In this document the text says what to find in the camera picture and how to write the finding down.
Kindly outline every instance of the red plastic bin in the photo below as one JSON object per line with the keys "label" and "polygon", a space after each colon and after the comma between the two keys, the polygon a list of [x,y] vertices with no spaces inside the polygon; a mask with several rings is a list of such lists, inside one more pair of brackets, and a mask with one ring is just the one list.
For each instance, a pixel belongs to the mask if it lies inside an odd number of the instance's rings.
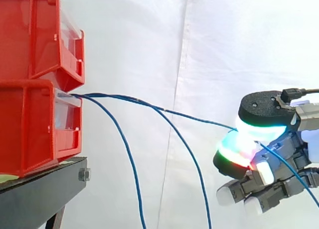
{"label": "red plastic bin", "polygon": [[49,80],[0,83],[0,174],[24,177],[81,152],[82,100]]}
{"label": "red plastic bin", "polygon": [[84,33],[60,0],[0,0],[0,80],[48,79],[68,92],[84,84]]}

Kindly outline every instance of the white fabric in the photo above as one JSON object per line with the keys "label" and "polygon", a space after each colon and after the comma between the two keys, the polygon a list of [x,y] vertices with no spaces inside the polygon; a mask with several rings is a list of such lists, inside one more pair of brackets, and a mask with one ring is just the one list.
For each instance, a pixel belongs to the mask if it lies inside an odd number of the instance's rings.
{"label": "white fabric", "polygon": [[[63,1],[86,33],[86,84],[79,93],[128,94],[233,126],[247,93],[319,86],[318,0]],[[101,101],[132,148],[148,228],[208,228],[195,166],[167,123],[151,109]],[[318,209],[305,192],[253,219],[242,203],[219,206],[215,192],[230,179],[212,158],[226,130],[177,116],[173,122],[202,168],[214,229],[318,227]],[[67,205],[62,228],[142,228],[116,128],[90,102],[83,123],[82,155],[92,180]]]}

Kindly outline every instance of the metal bolt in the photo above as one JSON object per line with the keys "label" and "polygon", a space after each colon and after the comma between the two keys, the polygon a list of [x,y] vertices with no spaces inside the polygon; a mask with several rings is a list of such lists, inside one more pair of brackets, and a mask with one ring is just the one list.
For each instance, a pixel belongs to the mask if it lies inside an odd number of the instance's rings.
{"label": "metal bolt", "polygon": [[82,182],[88,182],[91,179],[91,169],[81,168],[79,171],[79,180]]}

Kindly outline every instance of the cyan light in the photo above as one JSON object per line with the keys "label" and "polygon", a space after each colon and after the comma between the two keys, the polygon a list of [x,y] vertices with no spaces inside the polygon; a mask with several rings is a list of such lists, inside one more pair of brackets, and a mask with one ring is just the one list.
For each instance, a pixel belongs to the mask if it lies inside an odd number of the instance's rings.
{"label": "cyan light", "polygon": [[217,150],[229,161],[242,167],[248,167],[257,152],[257,145],[245,135],[231,131],[217,145]]}
{"label": "cyan light", "polygon": [[238,132],[246,134],[254,141],[271,142],[279,138],[286,130],[286,126],[256,127],[243,122],[239,117],[236,119]]}

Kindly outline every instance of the blue cable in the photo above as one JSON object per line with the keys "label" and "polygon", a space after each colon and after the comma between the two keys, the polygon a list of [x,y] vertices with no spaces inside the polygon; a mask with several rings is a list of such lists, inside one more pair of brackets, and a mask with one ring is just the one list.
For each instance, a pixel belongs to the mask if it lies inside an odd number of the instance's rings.
{"label": "blue cable", "polygon": [[[85,96],[87,97],[94,97],[94,96],[97,96],[95,94],[85,94]],[[121,96],[119,95],[107,95],[107,94],[99,94],[98,97],[112,97],[112,98],[118,98],[118,99],[122,99]],[[141,101],[139,100],[141,104],[145,105],[145,106],[148,106],[152,109],[154,109],[160,116],[162,116],[169,124],[170,126],[174,129],[174,131],[176,132],[176,134],[179,136],[179,138],[182,140],[182,142],[184,143],[184,145],[186,146],[189,154],[191,155],[194,163],[195,163],[195,166],[196,166],[196,169],[197,169],[197,172],[198,172],[198,175],[199,175],[199,179],[200,179],[200,184],[201,184],[201,188],[202,188],[202,192],[203,192],[203,196],[204,196],[204,200],[205,200],[205,206],[206,206],[206,212],[207,212],[207,220],[208,220],[208,227],[209,229],[212,229],[212,224],[211,224],[211,218],[210,218],[210,209],[209,209],[209,203],[208,203],[208,197],[207,197],[207,193],[206,193],[206,188],[205,188],[205,183],[204,183],[204,179],[203,179],[203,176],[202,176],[202,172],[201,172],[201,169],[199,167],[199,164],[192,152],[192,150],[190,149],[189,145],[186,143],[185,139],[183,138],[183,136],[181,135],[181,133],[179,132],[179,130],[175,127],[175,125],[155,106],[147,103],[147,102],[144,102],[144,101]]]}
{"label": "blue cable", "polygon": [[[97,98],[105,98],[105,97],[116,98],[116,99],[120,99],[120,100],[124,100],[124,101],[128,101],[128,102],[133,102],[133,103],[136,103],[136,104],[140,104],[140,105],[144,105],[144,106],[150,107],[150,104],[147,103],[147,102],[144,102],[144,101],[142,101],[140,99],[137,99],[137,98],[134,98],[134,97],[125,96],[125,95],[110,95],[110,94],[103,94],[103,93],[89,93],[89,94],[86,94],[86,95],[89,96],[89,97],[97,97]],[[209,121],[209,120],[204,120],[204,119],[200,119],[200,118],[195,118],[195,117],[192,117],[192,116],[189,116],[189,115],[186,115],[186,114],[182,114],[182,113],[179,113],[179,112],[175,112],[175,111],[172,111],[172,110],[165,110],[164,108],[161,108],[161,107],[158,107],[158,106],[153,106],[152,105],[152,107],[156,108],[157,110],[160,110],[160,111],[164,111],[164,112],[168,112],[168,113],[175,114],[175,115],[178,115],[178,116],[182,116],[182,117],[185,117],[185,118],[189,118],[189,119],[192,119],[192,120],[195,120],[195,121],[198,121],[198,122],[213,124],[213,125],[216,125],[216,126],[220,126],[220,127],[223,127],[223,128],[227,128],[227,129],[230,129],[230,130],[237,131],[237,129],[234,128],[234,127],[230,127],[230,126],[227,126],[227,125],[224,125],[224,124],[221,124],[221,123],[217,123],[217,122],[214,122],[214,121]],[[302,180],[302,178],[298,175],[298,173],[289,165],[289,163],[283,157],[281,157],[276,152],[272,151],[267,146],[265,146],[263,144],[260,144],[260,145],[265,150],[267,150],[269,153],[271,153],[276,158],[278,158],[281,162],[283,162],[289,168],[289,170],[295,175],[295,177],[298,179],[298,181],[304,186],[304,188],[310,194],[310,196],[312,197],[312,199],[314,200],[316,205],[319,207],[319,202],[316,199],[316,197],[314,196],[314,194],[310,191],[308,185]]]}
{"label": "blue cable", "polygon": [[[140,100],[138,98],[125,96],[125,95],[112,95],[112,94],[105,94],[105,93],[88,93],[88,94],[85,94],[85,95],[88,96],[88,97],[93,97],[93,98],[116,98],[116,99],[132,102],[132,103],[136,103],[136,104],[140,104],[140,105],[144,105],[144,106],[148,106],[148,107],[150,107],[149,105],[151,105],[151,104],[149,104],[149,103],[147,103],[147,102],[145,102],[143,100]],[[195,121],[198,121],[198,122],[201,122],[201,123],[208,123],[208,124],[213,124],[213,125],[220,126],[220,127],[223,127],[223,128],[228,128],[230,130],[236,130],[234,127],[230,127],[230,126],[227,126],[227,125],[222,124],[222,123],[217,123],[217,122],[214,122],[214,121],[209,121],[209,120],[205,120],[205,119],[196,118],[196,117],[193,117],[193,116],[189,116],[187,114],[175,112],[175,111],[172,111],[172,110],[169,110],[169,109],[164,109],[164,108],[161,108],[161,107],[158,107],[158,106],[154,106],[154,105],[151,105],[151,106],[156,108],[156,109],[158,109],[158,110],[160,110],[160,111],[164,111],[164,112],[171,113],[171,114],[174,114],[174,115],[178,115],[178,116],[181,116],[181,117],[184,117],[184,118],[192,119],[192,120],[195,120]]]}
{"label": "blue cable", "polygon": [[101,104],[99,103],[98,101],[94,100],[93,98],[90,98],[88,96],[85,96],[85,95],[79,95],[79,94],[72,94],[73,96],[75,97],[79,97],[79,98],[85,98],[87,100],[90,100],[91,102],[97,104],[101,109],[103,109],[104,112],[106,112],[110,118],[112,119],[112,121],[114,122],[115,126],[117,127],[122,139],[123,139],[123,142],[125,144],[125,147],[126,147],[126,151],[129,155],[129,158],[130,158],[130,162],[131,162],[131,165],[132,165],[132,168],[133,168],[133,173],[134,173],[134,179],[135,179],[135,185],[136,185],[136,191],[137,191],[137,194],[138,194],[138,200],[139,200],[139,210],[140,210],[140,218],[141,218],[141,223],[142,223],[142,227],[143,229],[146,229],[146,223],[145,223],[145,220],[144,220],[144,213],[143,213],[143,204],[142,204],[142,196],[141,196],[141,190],[140,190],[140,183],[139,183],[139,177],[138,177],[138,173],[137,173],[137,170],[136,170],[136,166],[135,166],[135,163],[134,163],[134,159],[133,159],[133,156],[132,156],[132,153],[131,153],[131,150],[130,150],[130,146],[129,146],[129,143],[128,141],[126,140],[126,137],[119,125],[119,123],[117,122],[117,120],[115,119],[115,117]]}

